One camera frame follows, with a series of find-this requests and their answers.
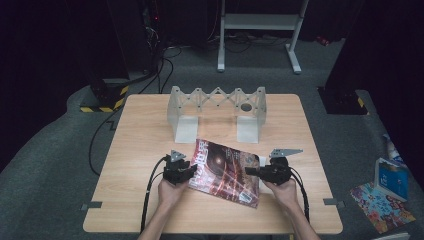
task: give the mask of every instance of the table top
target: table top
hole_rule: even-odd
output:
[[[147,183],[155,164],[176,150],[191,160],[195,143],[175,143],[167,122],[167,94],[131,95],[127,98],[109,153],[84,222],[87,232],[139,232]],[[343,229],[311,131],[298,96],[267,94],[267,117],[259,143],[240,143],[232,105],[204,106],[199,113],[198,138],[259,156],[274,148],[303,149],[288,156],[289,165],[303,179],[315,231],[337,234]],[[155,180],[150,194],[147,222],[157,207]],[[290,219],[281,212],[273,194],[261,185],[257,209],[187,189],[174,209],[164,233],[285,234],[293,233]],[[298,199],[303,197],[298,187]]]

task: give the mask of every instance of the person's left hand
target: person's left hand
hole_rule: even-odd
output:
[[[181,198],[184,190],[188,186],[188,181],[173,185],[165,179],[162,179],[158,186],[159,205],[170,209],[174,207]]]

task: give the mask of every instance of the gray carpet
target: gray carpet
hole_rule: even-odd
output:
[[[240,87],[250,93],[264,86],[268,93],[299,95],[333,195],[346,205],[339,209],[343,232],[322,235],[322,239],[372,239],[383,235],[374,229],[349,190],[372,181],[375,160],[387,157],[382,138],[385,128],[366,91],[358,91],[370,112],[366,116],[328,115],[317,92],[318,86],[325,85],[342,46],[343,42],[324,47],[300,41],[296,54],[301,75],[293,74],[282,44],[254,45],[232,53],[246,45],[229,42],[224,73],[216,71],[217,50],[182,48],[180,53],[179,48],[170,49],[165,56],[174,68],[164,93],[174,85],[186,93],[196,87],[205,92],[216,87],[231,92]],[[171,65],[165,62],[160,84],[169,73]],[[131,85],[129,93],[138,93],[148,81]],[[109,116],[79,111],[87,90],[85,87],[73,94],[67,113],[37,133],[1,173],[0,239],[136,239],[137,234],[93,234],[82,228],[86,212],[80,208],[90,202],[98,180],[88,164],[89,145],[96,129]],[[158,81],[144,93],[158,93]],[[120,112],[111,118],[115,125],[119,116]],[[113,134],[110,124],[105,124],[95,137],[92,160],[97,171],[101,171]],[[424,233],[424,194],[412,176],[409,186],[406,206],[417,220],[387,234],[407,231],[411,239],[418,240]]]

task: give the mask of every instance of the red magazine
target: red magazine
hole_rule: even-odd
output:
[[[191,165],[197,171],[189,187],[257,208],[259,203],[259,178],[247,175],[245,167],[259,168],[259,157],[207,140],[197,139]]]

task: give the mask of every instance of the magazine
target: magazine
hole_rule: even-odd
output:
[[[350,194],[379,233],[415,221],[404,203],[375,189],[373,182],[353,188]]]
[[[408,169],[383,158],[375,163],[374,187],[402,202],[408,200]]]
[[[197,171],[189,187],[257,208],[259,203],[259,178],[247,175],[245,167],[259,167],[259,157],[207,140],[197,139],[191,165]]]

